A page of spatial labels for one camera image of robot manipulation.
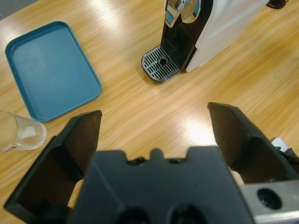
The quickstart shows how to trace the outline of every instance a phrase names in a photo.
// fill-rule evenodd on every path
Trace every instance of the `blue tray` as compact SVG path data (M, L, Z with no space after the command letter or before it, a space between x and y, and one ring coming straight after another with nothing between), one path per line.
M100 94L100 81L64 22L15 38L5 54L34 120L52 120Z

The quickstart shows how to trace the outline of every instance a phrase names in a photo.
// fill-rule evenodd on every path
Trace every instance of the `coffee machine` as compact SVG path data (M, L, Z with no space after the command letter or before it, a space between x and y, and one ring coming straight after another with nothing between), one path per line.
M155 81L202 66L232 45L269 0L165 0L161 44L142 58Z

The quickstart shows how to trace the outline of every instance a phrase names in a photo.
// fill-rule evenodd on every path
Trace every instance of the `wood grain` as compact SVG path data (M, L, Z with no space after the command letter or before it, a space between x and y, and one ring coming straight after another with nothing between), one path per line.
M39 0L0 21L0 109L29 118L4 49L52 21L70 25L103 90L45 123L49 138L71 117L101 109L98 150L123 149L132 159L158 147L166 157L181 157L190 146L215 144L207 109L214 101L238 106L267 137L279 136L299 153L299 1L281 10L265 7L234 45L158 84L142 70L141 57L161 40L163 1ZM0 153L1 206L40 152ZM0 222L21 223L2 208Z

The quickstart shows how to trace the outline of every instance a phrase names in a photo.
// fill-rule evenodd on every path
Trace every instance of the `metal grate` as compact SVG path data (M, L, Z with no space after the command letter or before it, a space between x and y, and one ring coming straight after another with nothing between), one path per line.
M142 67L156 81L165 81L180 71L161 45L143 56Z

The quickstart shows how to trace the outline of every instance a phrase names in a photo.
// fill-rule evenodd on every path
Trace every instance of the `clear drinking glass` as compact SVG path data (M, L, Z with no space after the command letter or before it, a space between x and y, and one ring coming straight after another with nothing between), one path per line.
M47 130L42 123L0 110L0 151L32 150L46 138Z

